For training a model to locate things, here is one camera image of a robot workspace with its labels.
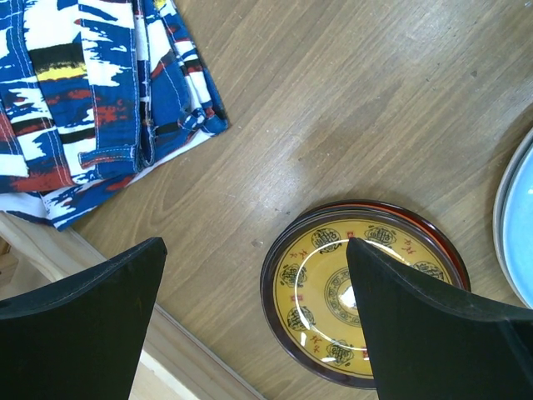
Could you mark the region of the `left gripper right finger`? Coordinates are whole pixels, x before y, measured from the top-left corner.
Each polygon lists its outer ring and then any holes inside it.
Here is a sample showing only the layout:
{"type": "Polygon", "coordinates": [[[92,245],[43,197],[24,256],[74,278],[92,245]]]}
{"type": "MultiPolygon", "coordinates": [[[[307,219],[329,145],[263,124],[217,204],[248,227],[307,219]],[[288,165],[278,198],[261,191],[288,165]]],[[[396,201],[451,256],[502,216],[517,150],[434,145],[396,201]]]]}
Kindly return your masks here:
{"type": "Polygon", "coordinates": [[[532,311],[352,238],[351,283],[380,399],[530,399],[532,311]]]}

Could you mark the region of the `yellow patterned lacquer plate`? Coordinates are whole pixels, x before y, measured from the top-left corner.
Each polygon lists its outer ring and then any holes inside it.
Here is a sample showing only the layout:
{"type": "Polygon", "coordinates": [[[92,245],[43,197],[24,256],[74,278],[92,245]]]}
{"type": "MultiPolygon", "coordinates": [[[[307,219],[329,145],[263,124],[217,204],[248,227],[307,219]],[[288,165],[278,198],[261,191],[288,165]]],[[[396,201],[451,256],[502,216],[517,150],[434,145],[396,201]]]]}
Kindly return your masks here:
{"type": "Polygon", "coordinates": [[[281,346],[331,382],[374,389],[371,364],[346,260],[362,238],[396,260],[470,290],[461,255],[433,223],[375,200],[329,202],[298,216],[262,264],[262,308],[281,346]]]}

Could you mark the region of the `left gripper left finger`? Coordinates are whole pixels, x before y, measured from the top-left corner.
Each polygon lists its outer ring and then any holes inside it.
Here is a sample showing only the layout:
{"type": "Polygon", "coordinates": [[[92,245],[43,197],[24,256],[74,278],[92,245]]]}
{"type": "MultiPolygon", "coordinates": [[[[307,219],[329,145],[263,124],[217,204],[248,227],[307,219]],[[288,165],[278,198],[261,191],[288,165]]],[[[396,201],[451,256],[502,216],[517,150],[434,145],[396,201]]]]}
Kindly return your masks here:
{"type": "Polygon", "coordinates": [[[3,399],[127,399],[167,257],[162,238],[1,302],[3,399]]]}

